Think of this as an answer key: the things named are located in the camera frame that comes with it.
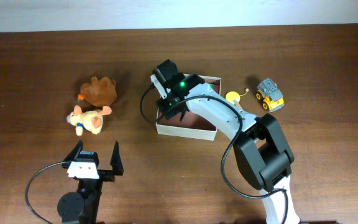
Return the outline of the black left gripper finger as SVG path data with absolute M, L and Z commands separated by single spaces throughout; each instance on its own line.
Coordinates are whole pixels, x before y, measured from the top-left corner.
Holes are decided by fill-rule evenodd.
M 119 143 L 116 141 L 114 144 L 114 149 L 112 152 L 110 165 L 112 167 L 112 171 L 114 175 L 123 175 L 124 174 L 124 168 L 121 161 L 121 156 L 119 153 Z
M 64 158 L 63 161 L 71 162 L 75 160 L 78 157 L 78 154 L 82 151 L 82 149 L 83 149 L 83 141 L 79 140 L 76 146 L 74 147 L 74 149 L 66 156 L 66 158 Z

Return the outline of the white box with maroon interior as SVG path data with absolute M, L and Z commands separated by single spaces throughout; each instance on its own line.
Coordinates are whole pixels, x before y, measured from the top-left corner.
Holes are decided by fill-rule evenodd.
M 167 136 L 193 138 L 213 141 L 217 133 L 217 127 L 201 116 L 192 112 L 186 112 L 183 121 L 180 121 L 180 113 L 170 119 L 162 118 L 155 122 L 157 133 Z

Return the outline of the cream plush mouse toy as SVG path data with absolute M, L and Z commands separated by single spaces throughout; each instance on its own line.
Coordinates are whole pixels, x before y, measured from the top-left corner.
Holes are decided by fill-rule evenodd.
M 92 134 L 99 134 L 103 128 L 103 116 L 107 116 L 111 113 L 112 109 L 109 106 L 82 112 L 81 107 L 76 105 L 73 111 L 66 117 L 66 121 L 75 127 L 77 136 L 82 136 L 84 130 Z

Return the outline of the yellow wooden rattle drum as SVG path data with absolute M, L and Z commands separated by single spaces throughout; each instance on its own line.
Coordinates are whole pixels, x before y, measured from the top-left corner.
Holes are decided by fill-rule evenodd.
M 248 88 L 244 89 L 243 93 L 238 93 L 236 91 L 229 91 L 225 95 L 225 99 L 232 103 L 234 106 L 238 107 L 240 110 L 242 110 L 242 106 L 240 105 L 240 100 L 242 96 L 245 96 L 249 92 Z

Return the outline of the yellow and grey toy truck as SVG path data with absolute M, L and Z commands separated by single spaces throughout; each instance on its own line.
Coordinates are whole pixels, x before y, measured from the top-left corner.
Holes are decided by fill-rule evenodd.
M 266 78 L 257 85 L 255 96 L 263 109 L 269 112 L 279 110 L 285 105 L 282 92 L 271 78 Z

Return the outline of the colourful puzzle cube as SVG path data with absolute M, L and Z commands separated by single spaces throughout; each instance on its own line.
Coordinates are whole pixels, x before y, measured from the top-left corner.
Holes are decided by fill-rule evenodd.
M 219 85 L 218 84 L 210 83 L 209 85 L 216 93 L 219 93 Z

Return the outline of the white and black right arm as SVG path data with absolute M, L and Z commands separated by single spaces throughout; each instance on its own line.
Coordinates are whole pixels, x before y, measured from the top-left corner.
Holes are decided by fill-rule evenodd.
M 150 77 L 160 93 L 156 104 L 162 117 L 192 112 L 209 121 L 229 139 L 221 159 L 225 166 L 234 151 L 237 168 L 245 181 L 259 191 L 266 223 L 300 223 L 290 192 L 291 164 L 295 157 L 278 120 L 271 114 L 258 117 L 216 93 L 194 73 L 184 75 L 167 59 L 157 65 Z

